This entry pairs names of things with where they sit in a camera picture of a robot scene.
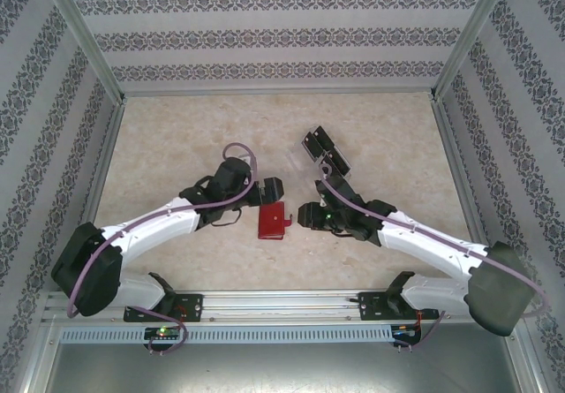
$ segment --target floor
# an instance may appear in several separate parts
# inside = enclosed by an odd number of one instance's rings
[[[425,93],[129,99],[96,225],[145,214],[214,174],[231,141],[255,152],[261,179],[282,179],[287,214],[296,215],[301,204],[319,196],[293,169],[289,154],[317,125],[349,160],[350,183],[365,200],[387,201],[468,239]],[[225,215],[223,221],[231,219]],[[441,275],[406,254],[298,224],[283,241],[258,240],[257,223],[258,209],[245,208],[237,224],[174,238],[128,269],[157,272],[177,290],[201,291],[386,288],[403,270]]]

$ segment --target black cable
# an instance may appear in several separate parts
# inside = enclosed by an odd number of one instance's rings
[[[239,221],[239,218],[241,218],[241,214],[243,214],[241,209],[234,209],[234,212],[238,212],[238,214],[236,220],[233,221],[232,223],[210,223],[210,225],[212,225],[213,227],[227,227],[228,225],[233,225],[234,223]]]
[[[353,237],[351,234],[339,234],[337,232],[334,231],[330,231],[332,234],[334,234],[336,237],[339,238],[349,238],[349,237]]]

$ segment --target robotic arm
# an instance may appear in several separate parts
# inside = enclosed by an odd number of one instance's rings
[[[128,273],[124,268],[144,252],[171,238],[190,234],[220,220],[225,211],[274,203],[284,194],[283,182],[279,178],[266,178],[264,187],[260,187],[259,182],[254,183],[244,197],[229,205],[170,212],[173,208],[206,205],[234,198],[250,182],[251,167],[241,159],[229,157],[213,176],[202,178],[169,203],[148,214],[101,229],[92,223],[84,223],[72,234],[51,276],[70,297],[93,252],[108,238],[121,233],[102,251],[87,272],[75,306],[84,316],[97,314],[110,305],[141,306],[146,309],[157,307],[160,314],[169,314],[169,307],[174,302],[170,299],[170,295],[174,295],[170,286],[157,274],[140,276]],[[132,224],[138,226],[131,231],[123,231]]]
[[[364,202],[341,176],[326,178],[330,186],[353,204],[412,227],[404,228],[364,215],[336,198],[316,181],[321,202],[306,203],[298,211],[298,223],[312,230],[329,231],[337,237],[352,237],[410,254],[441,270],[451,278],[428,278],[402,273],[388,291],[388,306],[401,314],[412,309],[440,309],[450,314],[470,314],[483,328],[498,336],[509,336],[534,295],[533,289],[514,276],[460,253],[449,243],[488,257],[525,275],[524,266],[507,245],[474,244],[418,223],[394,206],[380,200]],[[431,232],[434,238],[422,234]]]

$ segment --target patterned wallpaper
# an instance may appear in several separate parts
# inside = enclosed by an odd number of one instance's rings
[[[81,220],[116,105],[52,0],[0,0],[0,392]]]
[[[565,391],[564,4],[498,0],[444,97],[489,242],[552,301],[527,321],[550,391]]]
[[[75,0],[122,89],[431,87],[478,0]]]

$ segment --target red block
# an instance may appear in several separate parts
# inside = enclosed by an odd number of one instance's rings
[[[290,219],[284,219],[284,202],[276,201],[270,205],[259,207],[259,239],[282,240],[284,228],[292,224]]]

